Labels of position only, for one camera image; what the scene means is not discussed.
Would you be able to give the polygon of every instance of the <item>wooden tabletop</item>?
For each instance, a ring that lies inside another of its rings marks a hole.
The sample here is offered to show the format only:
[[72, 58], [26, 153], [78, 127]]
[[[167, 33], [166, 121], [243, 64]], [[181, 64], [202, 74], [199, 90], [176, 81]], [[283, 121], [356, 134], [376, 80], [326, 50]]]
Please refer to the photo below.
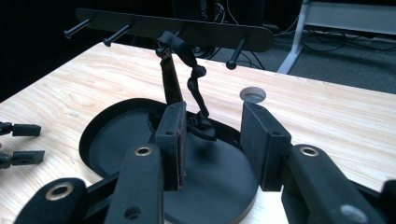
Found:
[[[198, 112], [186, 85], [191, 69], [174, 59], [187, 109]], [[0, 121], [42, 126], [36, 138], [0, 136], [0, 150], [46, 150], [39, 165], [0, 170], [0, 223], [15, 220], [35, 192], [52, 180], [73, 176], [90, 185], [101, 179], [82, 162], [79, 138], [99, 112], [117, 102], [136, 97], [164, 102], [160, 60], [153, 50], [98, 44], [0, 104]], [[348, 178], [371, 189], [380, 190], [384, 181], [396, 178], [396, 95], [198, 63], [207, 70], [200, 91], [210, 118], [239, 130], [239, 92], [259, 87], [267, 93], [260, 105], [291, 133], [294, 145], [320, 147]], [[243, 223], [264, 221], [287, 223], [279, 193], [259, 191]]]

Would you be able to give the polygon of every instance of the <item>desk leg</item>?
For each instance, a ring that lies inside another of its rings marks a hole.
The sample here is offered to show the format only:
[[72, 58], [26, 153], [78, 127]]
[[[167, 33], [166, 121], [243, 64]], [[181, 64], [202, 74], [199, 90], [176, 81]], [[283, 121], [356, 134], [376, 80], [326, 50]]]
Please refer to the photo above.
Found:
[[291, 67], [294, 65], [294, 62], [297, 60], [297, 57], [299, 56], [302, 50], [302, 47], [300, 46], [300, 41], [305, 25], [305, 18], [308, 13], [308, 7], [309, 7], [309, 0], [304, 0], [301, 5], [301, 11], [297, 23], [296, 32], [294, 34], [294, 40], [293, 40], [293, 45], [291, 47], [291, 51], [288, 57], [286, 57], [285, 61], [283, 61], [283, 63], [280, 65], [279, 69], [277, 70], [278, 73], [287, 74], [290, 71]]

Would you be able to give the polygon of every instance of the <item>black clamp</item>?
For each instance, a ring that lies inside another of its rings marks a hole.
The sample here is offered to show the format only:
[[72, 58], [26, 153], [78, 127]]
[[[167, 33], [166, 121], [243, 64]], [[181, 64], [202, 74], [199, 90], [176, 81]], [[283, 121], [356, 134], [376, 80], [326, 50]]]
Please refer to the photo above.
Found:
[[0, 169], [11, 165], [33, 165], [43, 161], [45, 151], [15, 151], [12, 156], [0, 152]]
[[[12, 132], [12, 136], [39, 136], [41, 127], [35, 124], [14, 124], [0, 122], [0, 135]], [[11, 165], [39, 164], [43, 161], [45, 151], [15, 151], [12, 155], [0, 152], [0, 169]]]
[[0, 135], [12, 132], [12, 136], [39, 136], [41, 127], [35, 124], [14, 124], [0, 122]]

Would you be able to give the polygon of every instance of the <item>brass insert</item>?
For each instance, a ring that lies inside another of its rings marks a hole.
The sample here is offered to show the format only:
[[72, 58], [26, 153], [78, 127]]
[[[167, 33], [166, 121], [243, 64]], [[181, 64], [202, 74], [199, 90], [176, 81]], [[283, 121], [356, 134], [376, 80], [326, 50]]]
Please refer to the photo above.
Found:
[[46, 193], [46, 199], [49, 201], [58, 201], [73, 191], [74, 186], [70, 182], [64, 182], [52, 187]]

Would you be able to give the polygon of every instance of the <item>round hole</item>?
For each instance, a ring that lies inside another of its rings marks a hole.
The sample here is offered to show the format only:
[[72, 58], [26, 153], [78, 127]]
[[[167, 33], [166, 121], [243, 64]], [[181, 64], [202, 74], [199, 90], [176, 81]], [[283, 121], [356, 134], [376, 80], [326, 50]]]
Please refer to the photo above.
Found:
[[152, 149], [150, 147], [140, 147], [137, 150], [134, 151], [134, 154], [136, 156], [147, 156], [151, 154]]
[[61, 187], [55, 189], [52, 193], [53, 193], [53, 195], [60, 195], [60, 194], [63, 194], [65, 192], [67, 192], [67, 187], [61, 186]]
[[46, 199], [49, 201], [58, 201], [73, 191], [73, 184], [70, 182], [64, 182], [62, 184], [55, 185], [46, 193]]
[[305, 156], [316, 157], [319, 155], [318, 151], [312, 147], [302, 147], [302, 148], [300, 148], [300, 151]]
[[350, 221], [356, 223], [367, 223], [368, 221], [366, 214], [364, 214], [359, 208], [355, 206], [344, 204], [340, 207], [340, 209], [341, 213]]
[[265, 100], [266, 95], [265, 91], [258, 87], [247, 87], [239, 93], [239, 97], [241, 97], [244, 102], [253, 104], [257, 104]]
[[124, 217], [129, 220], [138, 219], [142, 215], [142, 209], [139, 206], [130, 206], [124, 212]]

